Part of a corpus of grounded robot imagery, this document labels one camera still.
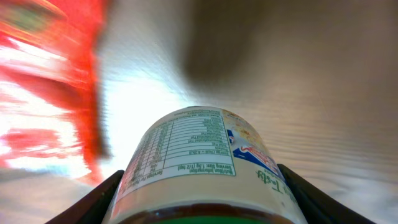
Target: wooden table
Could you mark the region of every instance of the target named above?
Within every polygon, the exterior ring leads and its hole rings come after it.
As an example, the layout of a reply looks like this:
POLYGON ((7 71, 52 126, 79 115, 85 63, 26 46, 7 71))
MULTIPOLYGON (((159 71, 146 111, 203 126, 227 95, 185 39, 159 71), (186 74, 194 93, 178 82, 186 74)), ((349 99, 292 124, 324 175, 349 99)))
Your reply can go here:
POLYGON ((115 1, 99 45, 102 123, 125 169, 174 110, 233 111, 274 159, 378 223, 398 220, 398 3, 115 1))

